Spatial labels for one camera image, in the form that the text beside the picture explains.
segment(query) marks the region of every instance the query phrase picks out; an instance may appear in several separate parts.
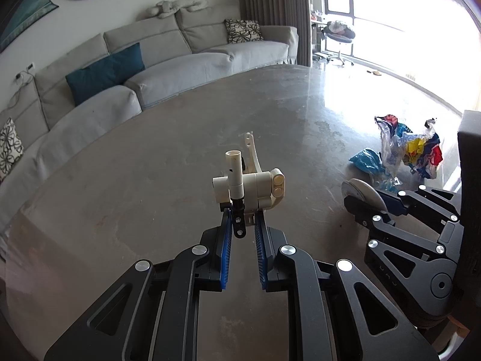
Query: stuffed animal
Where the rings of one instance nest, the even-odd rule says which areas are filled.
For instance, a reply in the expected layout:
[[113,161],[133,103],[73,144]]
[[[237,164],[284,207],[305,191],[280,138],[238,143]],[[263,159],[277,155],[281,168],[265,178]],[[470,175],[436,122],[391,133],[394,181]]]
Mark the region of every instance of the stuffed animal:
[[155,7],[148,8],[146,13],[148,17],[158,16],[161,19],[176,13],[179,9],[185,8],[189,12],[198,11],[208,6],[207,0],[176,0],[161,1]]

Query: sofa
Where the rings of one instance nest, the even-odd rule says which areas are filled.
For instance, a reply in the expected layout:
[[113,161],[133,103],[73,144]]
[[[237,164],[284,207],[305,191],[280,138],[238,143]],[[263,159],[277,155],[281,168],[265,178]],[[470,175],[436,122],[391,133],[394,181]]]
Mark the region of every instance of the sofa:
[[[0,126],[12,117],[25,149],[0,184],[4,259],[15,213],[53,172],[98,137],[191,88],[249,69],[295,63],[295,28],[261,26],[263,41],[228,44],[224,21],[239,18],[238,7],[217,5],[137,21],[87,40],[21,88],[0,113]],[[75,107],[66,76],[136,43],[145,70]]]

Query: teal pillow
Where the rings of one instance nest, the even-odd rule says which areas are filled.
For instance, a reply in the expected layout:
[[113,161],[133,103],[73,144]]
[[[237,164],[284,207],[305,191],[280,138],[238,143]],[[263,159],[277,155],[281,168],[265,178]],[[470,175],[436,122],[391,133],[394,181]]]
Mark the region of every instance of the teal pillow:
[[116,85],[145,70],[140,44],[136,43],[118,53],[106,56],[78,69],[65,78],[72,91],[75,105],[82,104],[97,93]]

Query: glossy table surface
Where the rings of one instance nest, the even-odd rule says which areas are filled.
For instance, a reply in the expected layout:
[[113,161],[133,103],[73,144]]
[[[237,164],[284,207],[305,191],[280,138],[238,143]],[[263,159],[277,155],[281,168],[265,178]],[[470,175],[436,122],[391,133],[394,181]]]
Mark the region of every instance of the glossy table surface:
[[[256,69],[183,93],[108,132],[16,215],[6,265],[15,333],[43,359],[136,260],[173,259],[198,243],[221,220],[212,177],[225,171],[227,150],[247,155],[247,131],[261,167],[286,176],[286,197],[266,212],[267,224],[315,259],[352,260],[379,285],[363,263],[367,230],[344,209],[340,185],[351,177],[368,180],[348,159],[365,147],[379,150],[373,118],[388,113],[414,131],[438,118],[446,160],[428,184],[443,186],[458,165],[460,117],[405,83],[359,67]],[[406,188],[419,183],[405,166],[400,175]],[[227,290],[201,294],[198,360],[287,360],[287,354],[287,296],[262,291],[248,229],[233,240]]]

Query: floral pillow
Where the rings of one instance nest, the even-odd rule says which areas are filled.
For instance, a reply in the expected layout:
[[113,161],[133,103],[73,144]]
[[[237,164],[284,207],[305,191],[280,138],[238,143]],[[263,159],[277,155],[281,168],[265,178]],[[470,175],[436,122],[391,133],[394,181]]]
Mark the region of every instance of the floral pillow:
[[9,118],[0,130],[0,182],[6,178],[22,155],[22,142],[18,138],[14,122]]
[[226,20],[227,40],[229,43],[263,41],[261,27],[254,20]]

